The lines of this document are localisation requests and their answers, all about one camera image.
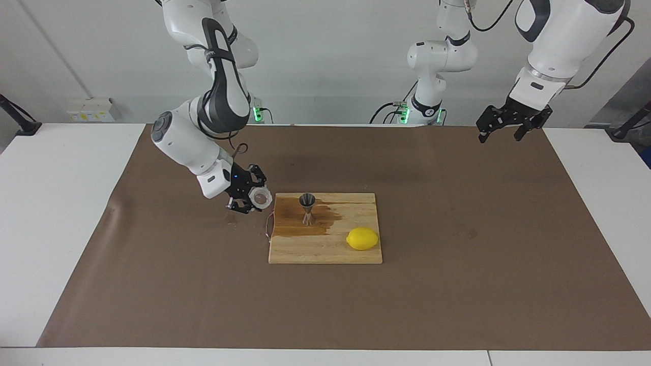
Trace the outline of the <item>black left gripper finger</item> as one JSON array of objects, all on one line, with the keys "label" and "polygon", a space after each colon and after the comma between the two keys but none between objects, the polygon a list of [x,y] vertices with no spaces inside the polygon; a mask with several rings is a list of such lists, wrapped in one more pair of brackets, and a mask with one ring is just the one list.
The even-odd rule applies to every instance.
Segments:
[{"label": "black left gripper finger", "polygon": [[507,127],[509,122],[511,122],[511,117],[512,111],[507,108],[487,106],[476,122],[479,131],[479,142],[482,144],[486,143],[490,134]]},{"label": "black left gripper finger", "polygon": [[534,129],[543,128],[547,119],[553,113],[553,109],[550,106],[544,107],[540,113],[532,115],[531,113],[519,113],[515,116],[515,121],[518,123],[519,127],[514,133],[514,139],[516,141],[521,141],[528,132],[533,131]]}]

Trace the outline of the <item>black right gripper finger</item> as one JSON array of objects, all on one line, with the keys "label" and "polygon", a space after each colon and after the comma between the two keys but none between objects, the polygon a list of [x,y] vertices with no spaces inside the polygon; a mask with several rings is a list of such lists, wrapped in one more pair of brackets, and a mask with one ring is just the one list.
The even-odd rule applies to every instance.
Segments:
[{"label": "black right gripper finger", "polygon": [[226,208],[242,214],[260,211],[260,207],[251,195],[230,195]]},{"label": "black right gripper finger", "polygon": [[254,188],[267,188],[267,176],[263,173],[262,169],[257,164],[250,164],[247,167],[247,190],[251,191]]}]

